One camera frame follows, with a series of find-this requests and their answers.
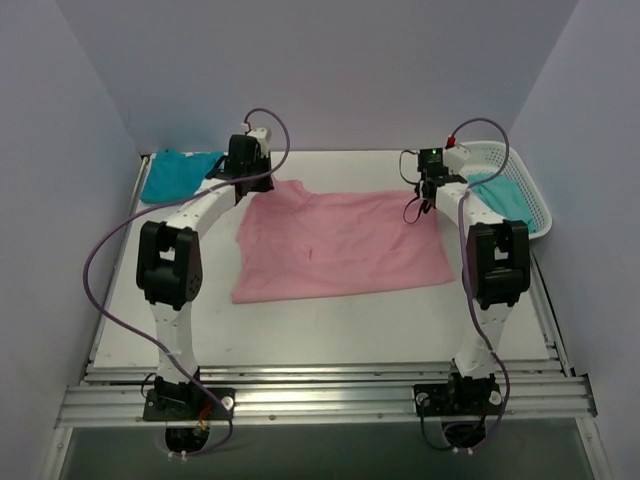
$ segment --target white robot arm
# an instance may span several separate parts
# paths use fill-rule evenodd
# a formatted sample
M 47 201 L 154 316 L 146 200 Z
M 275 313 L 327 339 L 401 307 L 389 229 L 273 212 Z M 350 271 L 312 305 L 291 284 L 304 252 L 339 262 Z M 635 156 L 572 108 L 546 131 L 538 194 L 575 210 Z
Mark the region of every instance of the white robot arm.
M 422 211 L 437 209 L 459 226 L 462 220 L 466 245 L 469 293 L 478 325 L 467 322 L 462 345 L 453 359 L 445 390 L 435 392 L 438 401 L 419 405 L 423 414 L 441 416 L 478 414 L 500 404 L 494 372 L 496 362 L 486 336 L 497 350 L 504 325 L 520 294 L 530 283 L 529 232 L 521 221 L 510 221 L 487 207 L 460 176 L 469 160 L 462 146 L 432 148 L 418 153 L 420 182 L 416 193 Z M 460 201 L 465 197 L 462 215 Z M 426 390 L 417 393 L 429 395 Z
M 199 367 L 193 353 L 191 308 L 202 285 L 200 239 L 247 193 L 273 188 L 270 177 L 250 178 L 271 170 L 270 138 L 271 132 L 266 128 L 233 135 L 228 155 L 207 175 L 196 193 L 229 179 L 246 177 L 247 181 L 217 187 L 185 203 L 160 223 L 146 222 L 140 231 L 136 282 L 150 303 L 158 340 L 194 378 L 199 376 Z M 163 351 L 159 354 L 154 398 L 160 405 L 154 407 L 180 407 L 187 416 L 197 413 L 200 402 L 193 385 Z
M 448 167 L 454 175 L 459 175 L 462 167 L 467 164 L 469 150 L 462 146 L 455 146 L 445 150 L 443 157 L 444 166 Z M 458 205 L 466 190 L 467 184 L 461 182 L 445 183 L 436 190 L 436 208 L 456 226 L 458 226 Z M 469 229 L 475 225 L 502 226 L 505 220 L 507 219 L 487 207 L 473 192 L 467 197 L 464 203 L 464 227 L 467 238 L 469 237 Z M 507 302 L 493 303 L 483 308 L 477 299 L 474 299 L 474 303 L 480 326 L 493 348 L 497 349 L 502 330 L 513 306 Z M 486 378 L 495 371 L 494 359 L 471 322 L 466 324 L 462 346 L 456 354 L 454 362 L 463 377 Z

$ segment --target pink cloth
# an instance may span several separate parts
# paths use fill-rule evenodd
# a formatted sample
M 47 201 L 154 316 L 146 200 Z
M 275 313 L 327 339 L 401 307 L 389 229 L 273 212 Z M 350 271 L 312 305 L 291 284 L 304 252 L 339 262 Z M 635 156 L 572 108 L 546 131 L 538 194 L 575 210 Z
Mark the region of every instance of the pink cloth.
M 453 280 L 436 215 L 402 220 L 411 192 L 313 194 L 298 180 L 256 195 L 238 230 L 234 303 L 333 297 Z M 411 207 L 409 215 L 415 209 Z

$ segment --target cable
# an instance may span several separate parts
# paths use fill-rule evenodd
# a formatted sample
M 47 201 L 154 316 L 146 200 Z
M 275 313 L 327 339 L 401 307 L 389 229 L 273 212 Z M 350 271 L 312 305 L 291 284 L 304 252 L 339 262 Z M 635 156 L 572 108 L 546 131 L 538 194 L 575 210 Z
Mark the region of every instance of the cable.
M 457 449 L 466 448 L 466 447 L 462 446 L 460 443 L 455 443 L 455 442 L 451 441 L 447 437 L 447 434 L 449 433 L 449 431 L 452 428 L 458 427 L 460 425 L 469 425 L 469 424 L 475 425 L 475 427 L 467 435 L 465 435 L 464 437 L 462 437 L 461 440 L 459 440 L 459 442 L 464 442 L 465 440 L 468 440 L 468 439 L 472 438 L 475 435 L 476 430 L 478 430 L 480 427 L 482 427 L 484 425 L 484 416 L 478 422 L 473 422 L 473 423 L 471 423 L 471 422 L 456 422 L 456 423 L 449 424 L 446 427 L 444 427 L 444 429 L 442 430 L 442 435 L 444 436 L 444 439 L 447 442 L 449 442 L 449 445 L 445 445 L 443 447 L 440 447 L 438 445 L 434 445 L 429 440 L 429 437 L 427 437 L 427 432 L 425 432 L 425 429 L 424 429 L 424 418 L 425 418 L 424 417 L 424 407 L 425 407 L 424 404 L 425 404 L 425 402 L 427 400 L 428 399 L 425 398 L 422 401 L 422 403 L 420 404 L 420 433 L 422 433 L 422 438 L 424 439 L 425 443 L 432 450 L 436 450 L 438 452 L 448 452 L 448 451 L 451 451 L 451 450 L 453 450 L 455 448 L 457 448 Z
M 491 345 L 491 341 L 489 340 L 489 337 L 487 337 L 487 335 L 482 330 L 482 327 L 480 326 L 480 322 L 478 321 L 478 317 L 476 315 L 475 306 L 473 304 L 473 296 L 471 294 L 471 277 L 469 274 L 469 258 L 467 257 L 467 248 L 466 248 L 467 238 L 465 235 L 465 228 L 464 228 L 464 202 L 469 196 L 469 193 L 471 192 L 471 189 L 473 187 L 477 185 L 481 185 L 483 183 L 490 182 L 491 180 L 496 178 L 498 175 L 500 175 L 504 171 L 505 167 L 507 166 L 507 162 L 509 161 L 509 137 L 507 136 L 507 132 L 504 130 L 504 128 L 502 128 L 502 126 L 499 123 L 489 118 L 476 117 L 458 125 L 458 127 L 456 127 L 456 129 L 453 131 L 453 133 L 447 140 L 447 145 L 449 145 L 451 140 L 453 140 L 451 143 L 455 145 L 456 133 L 458 133 L 458 131 L 462 127 L 474 122 L 485 122 L 496 127 L 500 131 L 500 134 L 504 139 L 504 146 L 505 146 L 504 160 L 502 161 L 502 165 L 500 165 L 500 168 L 498 169 L 498 171 L 496 171 L 493 175 L 487 178 L 484 178 L 482 180 L 469 184 L 467 186 L 467 189 L 464 192 L 464 195 L 460 199 L 460 202 L 458 202 L 458 233 L 460 237 L 460 251 L 462 253 L 462 280 L 463 280 L 462 283 L 464 286 L 464 291 L 467 296 L 467 306 L 469 307 L 469 314 L 471 315 L 471 321 L 473 322 L 473 326 L 478 332 L 478 335 L 480 335 L 480 338 L 482 338 L 482 340 L 484 341 L 487 349 L 489 350 L 489 353 L 491 354 L 493 359 L 496 361 L 496 363 L 500 367 L 500 370 L 502 370 L 502 374 L 504 375 L 504 383 L 505 383 L 505 392 L 504 392 L 504 396 L 502 397 L 502 405 L 500 408 L 500 412 L 498 413 L 498 417 L 496 418 L 495 422 L 491 426 L 491 430 L 489 430 L 485 438 L 483 438 L 475 446 L 475 448 L 480 448 L 481 446 L 486 444 L 490 436 L 492 437 L 495 434 L 498 427 L 502 423 L 502 419 L 504 417 L 504 413 L 507 408 L 507 402 L 509 401 L 509 397 L 511 396 L 511 381 L 509 379 L 509 373 L 507 372 L 506 365 L 504 364 L 502 359 L 498 356 L 498 353 L 493 349 L 493 345 Z
M 140 395 L 142 395 L 142 398 L 144 398 L 145 400 L 147 399 L 147 396 L 144 393 L 144 387 L 147 386 L 147 382 L 149 381 L 149 379 L 151 377 L 155 377 L 155 373 L 150 373 L 149 375 L 147 375 L 146 377 L 144 377 L 144 380 L 142 381 L 142 385 L 140 385 Z
M 407 210 L 409 209 L 409 207 L 410 207 L 411 205 L 413 205 L 415 202 L 417 202 L 417 201 L 419 201 L 419 200 L 421 200 L 421 198 L 420 198 L 420 197 L 415 197 L 415 198 L 413 198 L 413 199 L 409 200 L 409 203 L 407 203 L 407 204 L 404 206 L 404 210 L 402 211 L 402 219 L 404 220 L 404 223 L 406 223 L 406 224 L 408 224 L 408 225 L 413 225 L 414 223 L 416 223 L 416 222 L 420 219 L 420 215 L 422 215 L 422 210 L 423 210 L 423 208 L 422 208 L 423 206 L 422 206 L 422 205 L 420 205 L 420 206 L 418 207 L 418 213 L 417 213 L 417 215 L 416 215 L 416 218 L 415 218 L 414 220 L 412 220 L 411 222 L 410 222 L 409 220 L 407 220 Z
M 211 169 L 211 173 L 213 175 L 220 171 L 220 165 L 222 165 L 223 162 L 226 162 L 227 158 L 228 157 L 226 155 L 221 155 L 220 158 L 216 160 L 216 163 L 213 164 L 213 168 Z
M 402 155 L 404 155 L 405 153 L 410 153 L 411 155 L 417 155 L 417 152 L 414 152 L 413 150 L 403 150 L 400 152 L 400 158 L 398 158 L 398 172 L 400 173 L 400 178 L 402 178 L 402 180 L 405 181 L 405 183 L 408 183 L 409 185 L 413 185 L 414 187 L 418 186 L 420 184 L 420 182 L 412 182 L 411 180 L 407 179 L 404 174 L 402 173 Z
M 284 136 L 285 136 L 285 140 L 286 140 L 285 151 L 284 151 L 284 154 L 282 155 L 282 159 L 280 160 L 280 162 L 275 167 L 273 167 L 268 172 L 261 173 L 261 174 L 258 174 L 258 175 L 252 175 L 252 176 L 243 177 L 243 178 L 235 178 L 233 180 L 228 180 L 226 182 L 218 183 L 218 184 L 214 185 L 213 187 L 211 187 L 208 190 L 203 190 L 202 192 L 198 192 L 195 195 L 192 195 L 192 196 L 187 197 L 187 198 L 182 199 L 182 200 L 176 200 L 176 201 L 173 201 L 173 202 L 153 205 L 151 207 L 148 207 L 148 208 L 145 208 L 143 210 L 140 210 L 139 212 L 131 215 L 124 222 L 122 222 L 119 225 L 115 226 L 113 229 L 111 229 L 109 232 L 107 232 L 96 243 L 96 245 L 91 249 L 91 252 L 89 252 L 89 255 L 87 256 L 87 259 L 86 259 L 86 261 L 84 263 L 84 267 L 82 269 L 82 286 L 84 288 L 84 292 L 85 292 L 87 298 L 89 299 L 89 301 L 91 302 L 93 307 L 96 310 L 98 310 L 98 312 L 100 312 L 103 316 L 107 317 L 109 320 L 113 321 L 114 323 L 116 323 L 120 327 L 124 328 L 125 330 L 130 331 L 131 333 L 134 333 L 134 334 L 138 335 L 139 337 L 144 338 L 148 342 L 150 342 L 150 343 L 154 344 L 156 347 L 158 347 L 167 356 L 169 361 L 173 364 L 173 366 L 182 375 L 184 375 L 190 382 L 192 382 L 198 389 L 200 389 L 209 398 L 209 400 L 211 400 L 213 402 L 213 404 L 215 406 L 221 408 L 222 411 L 225 411 L 225 412 L 227 411 L 227 409 L 224 407 L 224 405 L 222 404 L 220 399 L 218 399 L 218 397 L 216 397 L 213 393 L 211 393 L 207 389 L 207 387 L 205 387 L 199 380 L 194 378 L 193 375 L 190 375 L 178 363 L 178 361 L 173 357 L 173 355 L 171 354 L 169 349 L 166 347 L 166 345 L 164 345 L 162 342 L 160 342 L 156 338 L 152 337 L 148 333 L 145 333 L 142 330 L 139 330 L 136 327 L 134 327 L 132 325 L 129 325 L 124 320 L 121 320 L 120 318 L 116 317 L 111 312 L 109 312 L 98 301 L 98 299 L 93 294 L 93 291 L 91 290 L 91 286 L 89 284 L 89 269 L 91 267 L 91 263 L 93 262 L 94 258 L 96 257 L 96 254 L 102 248 L 102 246 L 111 237 L 113 237 L 117 232 L 119 232 L 121 229 L 123 229 L 125 226 L 127 226 L 128 224 L 130 224 L 134 220 L 136 220 L 136 219 L 138 219 L 138 218 L 140 218 L 140 217 L 142 217 L 144 215 L 147 215 L 148 213 L 155 212 L 156 210 L 160 210 L 161 208 L 175 207 L 175 206 L 178 206 L 178 205 L 182 205 L 185 202 L 189 202 L 191 200 L 195 200 L 197 198 L 204 197 L 205 195 L 208 195 L 209 193 L 211 193 L 211 192 L 213 192 L 213 191 L 215 191 L 215 190 L 217 190 L 219 188 L 222 188 L 224 186 L 234 185 L 236 183 L 240 183 L 240 182 L 244 182 L 244 181 L 259 180 L 261 178 L 268 177 L 269 175 L 272 175 L 273 173 L 278 171 L 282 167 L 282 165 L 284 165 L 284 162 L 287 160 L 287 157 L 289 156 L 289 151 L 291 150 L 291 138 L 289 136 L 289 130 L 287 129 L 287 126 L 284 124 L 284 122 L 282 121 L 282 119 L 278 115 L 276 115 L 271 110 L 268 110 L 266 108 L 261 108 L 261 107 L 253 108 L 253 109 L 249 110 L 249 112 L 244 117 L 244 123 L 247 123 L 248 120 L 249 120 L 249 117 L 251 115 L 253 115 L 254 113 L 257 113 L 257 112 L 266 113 L 266 114 L 270 115 L 271 117 L 273 117 L 280 124 L 280 127 L 282 128 L 282 131 L 283 131 Z M 210 452 L 210 451 L 212 451 L 212 450 L 224 445 L 231 438 L 231 436 L 233 435 L 233 420 L 232 420 L 230 414 L 228 415 L 227 420 L 228 420 L 228 423 L 229 423 L 229 429 L 227 430 L 227 434 L 222 439 L 216 441 L 215 443 L 212 443 L 209 446 L 205 445 L 205 447 L 203 447 L 201 450 L 199 450 L 197 452 L 191 452 L 191 453 L 187 454 L 187 456 L 195 456 L 195 455 L 205 454 L 205 453 L 208 453 L 208 452 Z
M 207 417 L 211 413 L 211 404 L 208 403 L 206 407 L 202 409 L 200 415 L 198 416 L 198 426 L 202 431 L 205 431 L 207 428 Z

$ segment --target black mounting plate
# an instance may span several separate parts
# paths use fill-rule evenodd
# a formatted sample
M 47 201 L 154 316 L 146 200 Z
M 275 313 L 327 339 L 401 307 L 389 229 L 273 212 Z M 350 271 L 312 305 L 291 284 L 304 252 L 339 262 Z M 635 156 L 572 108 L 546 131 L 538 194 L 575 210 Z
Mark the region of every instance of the black mounting plate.
M 208 420 L 227 420 L 229 415 L 233 418 L 233 410 L 236 403 L 236 391 L 233 388 L 207 388 L 218 399 L 230 397 L 233 406 L 230 410 L 223 410 L 218 405 L 212 405 Z M 184 422 L 199 420 L 201 408 L 194 409 L 192 406 L 173 403 L 168 405 L 162 399 L 158 399 L 156 391 L 151 389 L 147 392 L 147 400 L 144 403 L 142 419 L 145 422 Z
M 498 413 L 500 413 L 500 404 L 494 405 L 489 402 L 489 400 L 473 404 L 463 410 L 456 409 L 456 406 L 449 400 L 450 396 L 448 388 L 448 384 L 446 383 L 414 385 L 413 398 L 416 415 L 420 416 L 420 408 L 423 408 L 423 417 L 481 417 L 483 415 L 498 415 Z M 500 389 L 497 385 L 495 385 L 494 391 L 500 393 Z M 417 400 L 421 394 L 428 395 L 429 402 L 424 402 L 424 405 L 420 405 Z

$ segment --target white connector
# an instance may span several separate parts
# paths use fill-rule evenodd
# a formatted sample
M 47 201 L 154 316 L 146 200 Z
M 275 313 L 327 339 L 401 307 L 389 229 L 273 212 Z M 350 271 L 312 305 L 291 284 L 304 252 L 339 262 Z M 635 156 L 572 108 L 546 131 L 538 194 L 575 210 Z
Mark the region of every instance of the white connector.
M 258 143 L 260 144 L 260 152 L 262 153 L 262 157 L 269 156 L 269 142 L 271 141 L 271 129 L 265 128 L 265 127 L 254 128 L 249 133 L 247 133 L 247 136 L 253 137 L 256 140 L 258 140 Z
M 462 145 L 456 145 L 444 150 L 442 155 L 442 163 L 451 170 L 451 173 L 458 175 L 462 167 L 464 167 L 471 157 L 471 151 Z

